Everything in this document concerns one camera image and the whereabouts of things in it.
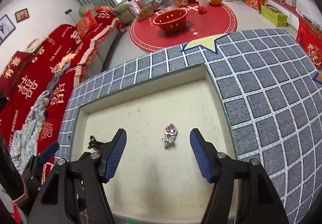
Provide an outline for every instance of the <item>gray grid mat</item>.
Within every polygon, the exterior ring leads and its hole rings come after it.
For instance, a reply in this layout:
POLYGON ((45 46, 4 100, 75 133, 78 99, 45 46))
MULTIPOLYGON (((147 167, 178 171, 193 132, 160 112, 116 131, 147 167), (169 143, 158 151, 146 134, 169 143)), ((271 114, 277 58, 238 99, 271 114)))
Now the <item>gray grid mat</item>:
POLYGON ((231 125, 238 159, 257 158, 273 181, 290 223, 299 222, 321 189, 322 85, 315 67, 283 29, 234 32, 218 54, 178 45, 137 58, 77 86, 59 134, 70 158, 78 108, 99 97, 180 68, 204 63, 231 125))

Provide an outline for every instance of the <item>pink gemstone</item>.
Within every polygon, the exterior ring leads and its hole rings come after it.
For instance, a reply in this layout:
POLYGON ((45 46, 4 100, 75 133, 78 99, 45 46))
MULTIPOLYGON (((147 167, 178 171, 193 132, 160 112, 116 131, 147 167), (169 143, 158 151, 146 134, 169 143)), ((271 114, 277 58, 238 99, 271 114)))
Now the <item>pink gemstone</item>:
POLYGON ((167 127, 165 127, 165 132, 174 133, 175 132, 175 126, 173 124, 168 125, 167 127))

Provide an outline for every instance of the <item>silver pendant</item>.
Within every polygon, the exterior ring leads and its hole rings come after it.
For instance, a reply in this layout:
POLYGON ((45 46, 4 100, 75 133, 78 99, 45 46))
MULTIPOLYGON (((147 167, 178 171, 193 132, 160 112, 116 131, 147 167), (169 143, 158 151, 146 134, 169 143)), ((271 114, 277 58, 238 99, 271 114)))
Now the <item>silver pendant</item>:
POLYGON ((164 142, 164 148, 167 149, 170 144, 174 142, 175 136, 177 134, 177 128, 171 123, 164 128, 164 137, 162 141, 164 142))

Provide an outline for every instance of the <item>shelf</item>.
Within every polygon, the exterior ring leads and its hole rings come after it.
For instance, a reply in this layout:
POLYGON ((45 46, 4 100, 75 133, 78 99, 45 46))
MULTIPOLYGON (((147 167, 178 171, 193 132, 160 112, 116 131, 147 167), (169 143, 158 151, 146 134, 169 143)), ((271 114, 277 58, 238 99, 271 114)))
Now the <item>shelf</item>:
POLYGON ((281 0, 272 0, 272 1, 275 1, 276 3, 280 4, 282 7, 284 7, 285 9, 293 13, 295 16, 297 16, 299 19, 303 19, 303 17, 296 11, 296 8, 288 5, 285 1, 281 1, 281 0))

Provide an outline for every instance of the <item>red basket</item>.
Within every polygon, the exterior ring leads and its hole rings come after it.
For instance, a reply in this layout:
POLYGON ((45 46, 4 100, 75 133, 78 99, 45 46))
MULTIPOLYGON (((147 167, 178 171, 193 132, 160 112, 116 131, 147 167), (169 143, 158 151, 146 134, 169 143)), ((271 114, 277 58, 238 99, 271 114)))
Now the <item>red basket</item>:
POLYGON ((186 25, 188 13, 185 8, 167 11, 154 18, 153 23, 165 32, 175 32, 186 25))

